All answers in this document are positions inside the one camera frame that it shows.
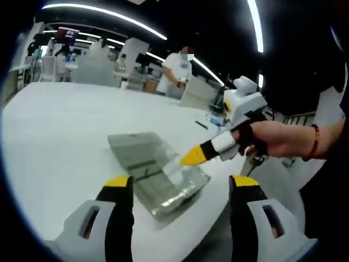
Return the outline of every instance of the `red bracelet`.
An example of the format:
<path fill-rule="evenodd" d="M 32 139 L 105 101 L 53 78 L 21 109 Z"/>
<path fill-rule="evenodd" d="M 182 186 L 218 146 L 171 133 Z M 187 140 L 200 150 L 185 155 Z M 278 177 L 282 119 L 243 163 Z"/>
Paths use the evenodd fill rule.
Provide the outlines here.
<path fill-rule="evenodd" d="M 316 124 L 312 124 L 311 127 L 314 127 L 314 129 L 315 129 L 315 141 L 314 141 L 314 144 L 313 144 L 312 149 L 311 149 L 310 153 L 308 154 L 308 156 L 302 157 L 303 161 L 305 161 L 305 162 L 309 161 L 311 158 L 313 158 L 315 156 L 315 153 L 316 153 L 316 150 L 318 147 L 318 141 L 320 138 L 320 131 L 318 129 L 318 126 Z"/>

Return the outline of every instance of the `hand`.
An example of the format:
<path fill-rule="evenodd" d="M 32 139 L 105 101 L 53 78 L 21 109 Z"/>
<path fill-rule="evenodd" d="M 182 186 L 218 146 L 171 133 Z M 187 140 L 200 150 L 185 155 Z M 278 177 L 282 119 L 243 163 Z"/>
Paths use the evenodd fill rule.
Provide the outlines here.
<path fill-rule="evenodd" d="M 277 121 L 262 121 L 251 124 L 254 137 L 267 144 L 268 155 L 273 157 L 305 157 L 315 141 L 312 127 L 286 125 Z M 232 133 L 239 140 L 239 131 Z M 246 152 L 247 156 L 256 153 L 253 145 Z"/>
<path fill-rule="evenodd" d="M 185 82 L 179 82 L 178 88 L 183 88 L 183 89 L 185 89 L 185 88 L 186 88 L 186 83 L 185 83 Z"/>

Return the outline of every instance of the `black ceiling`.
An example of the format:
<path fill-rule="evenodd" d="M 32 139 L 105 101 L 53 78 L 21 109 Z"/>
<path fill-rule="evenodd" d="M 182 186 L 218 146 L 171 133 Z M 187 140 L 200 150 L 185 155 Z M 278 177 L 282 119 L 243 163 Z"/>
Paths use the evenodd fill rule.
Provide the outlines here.
<path fill-rule="evenodd" d="M 37 21 L 82 23 L 128 38 L 137 37 L 150 43 L 151 52 L 163 58 L 183 46 L 193 46 L 196 57 L 223 82 L 228 73 L 231 78 L 246 75 L 254 81 L 262 73 L 263 93 L 269 105 L 285 115 L 316 110 L 318 94 L 343 83 L 344 58 L 330 31 L 325 0 L 256 0 L 264 53 L 257 52 L 247 0 L 146 0 L 141 5 L 126 0 L 74 3 L 124 14 L 164 34 L 168 40 L 90 10 L 44 9 L 37 15 Z M 96 29 L 81 31 L 101 34 Z M 120 35 L 112 38 L 126 40 Z M 193 70 L 194 74 L 208 76 L 198 66 Z"/>

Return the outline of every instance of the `white chair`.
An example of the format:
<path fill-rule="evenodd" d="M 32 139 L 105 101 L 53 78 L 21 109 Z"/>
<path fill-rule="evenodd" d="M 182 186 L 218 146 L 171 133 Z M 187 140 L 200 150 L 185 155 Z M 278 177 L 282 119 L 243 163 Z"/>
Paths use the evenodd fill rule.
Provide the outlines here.
<path fill-rule="evenodd" d="M 201 79 L 191 76 L 180 101 L 180 105 L 187 108 L 209 111 L 209 106 L 216 97 L 217 92 L 218 90 Z"/>
<path fill-rule="evenodd" d="M 55 82 L 56 75 L 56 58 L 55 56 L 43 56 L 41 59 L 41 74 L 39 82 L 49 80 Z"/>
<path fill-rule="evenodd" d="M 114 62 L 95 57 L 80 57 L 73 70 L 73 82 L 98 86 L 119 87 L 120 79 L 114 77 Z"/>
<path fill-rule="evenodd" d="M 127 89 L 134 91 L 143 91 L 143 75 L 133 72 L 127 80 Z"/>

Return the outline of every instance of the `white tabletop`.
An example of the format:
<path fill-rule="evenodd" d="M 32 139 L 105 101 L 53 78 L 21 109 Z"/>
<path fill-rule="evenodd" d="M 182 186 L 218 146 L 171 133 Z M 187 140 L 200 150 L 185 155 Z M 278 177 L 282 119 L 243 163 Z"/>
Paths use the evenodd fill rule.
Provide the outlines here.
<path fill-rule="evenodd" d="M 205 115 L 141 92 L 31 83 L 3 110 L 4 159 L 15 198 L 34 231 L 53 240 L 65 218 L 95 199 L 108 179 L 125 173 L 107 142 L 109 134 L 155 132 L 184 154 L 216 133 Z M 244 161 L 236 156 L 202 165 L 211 181 L 198 201 L 165 227 L 135 200 L 134 261 L 182 261 L 221 214 L 228 200 L 228 176 L 240 173 Z"/>
<path fill-rule="evenodd" d="M 21 64 L 21 65 L 17 65 L 15 67 L 11 67 L 9 72 L 12 71 L 17 71 L 17 70 L 25 70 L 28 69 L 29 67 L 31 67 L 31 64 Z"/>

